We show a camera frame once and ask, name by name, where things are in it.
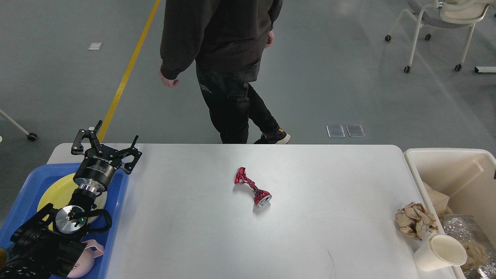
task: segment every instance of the white cup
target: white cup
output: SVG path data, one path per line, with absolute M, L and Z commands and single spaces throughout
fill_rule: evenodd
M 72 271 L 67 275 L 68 278 L 79 278 L 85 276 L 95 264 L 95 258 L 98 258 L 104 254 L 103 246 L 98 244 L 96 240 L 90 239 L 84 241 L 86 244 L 86 249 L 77 260 L 76 264 L 72 268 Z
M 464 264 L 467 252 L 453 237 L 433 234 L 422 241 L 420 248 L 413 254 L 413 260 L 421 270 L 431 271 Z

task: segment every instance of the trash bin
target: trash bin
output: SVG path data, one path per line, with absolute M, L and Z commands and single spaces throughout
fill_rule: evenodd
M 496 247 L 494 156 L 486 150 L 464 148 L 412 148 L 404 155 L 427 210 L 435 214 L 422 181 L 449 196 L 448 206 L 454 214 L 473 215 Z M 457 277 L 463 275 L 459 267 L 453 269 Z

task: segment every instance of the blue tray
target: blue tray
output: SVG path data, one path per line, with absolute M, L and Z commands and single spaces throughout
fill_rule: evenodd
M 0 247 L 7 248 L 12 245 L 10 237 L 18 227 L 37 212 L 38 203 L 45 191 L 58 179 L 76 172 L 80 165 L 80 163 L 43 165 L 37 167 L 28 175 L 19 195 L 15 199 L 12 209 L 7 215 L 5 223 L 0 228 Z M 122 170 L 118 170 L 107 192 L 105 209 L 112 216 L 112 228 L 105 233 L 87 234 L 83 239 L 83 241 L 95 239 L 105 247 L 105 254 L 95 259 L 93 268 L 88 274 L 81 277 L 81 279 L 103 279 L 105 277 L 110 252 L 117 231 L 119 215 L 121 214 L 124 194 L 127 188 L 127 181 L 128 176 Z M 92 223 L 92 226 L 94 228 L 104 227 L 105 220 L 102 217 L 98 217 Z

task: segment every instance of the sneaker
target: sneaker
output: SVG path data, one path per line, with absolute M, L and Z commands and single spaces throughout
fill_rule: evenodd
M 290 138 L 291 136 L 283 129 L 279 129 L 275 135 L 262 133 L 260 139 L 255 141 L 254 144 L 287 144 Z

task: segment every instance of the gray floor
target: gray floor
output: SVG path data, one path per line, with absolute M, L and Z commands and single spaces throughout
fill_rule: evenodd
M 0 224 L 27 175 L 77 129 L 104 119 L 154 0 L 0 0 L 0 109 L 39 138 L 29 142 L 0 118 Z M 179 88 L 159 78 L 165 1 L 150 27 L 105 142 L 220 143 L 194 67 Z M 476 25 L 464 68 L 454 72 L 467 29 L 422 38 L 403 72 L 414 23 L 384 41 L 403 0 L 286 1 L 253 85 L 291 144 L 394 144 L 496 152 L 494 10 Z M 99 51 L 88 51 L 103 42 Z M 330 139 L 326 125 L 362 124 L 365 138 Z M 260 132 L 250 127 L 249 142 Z

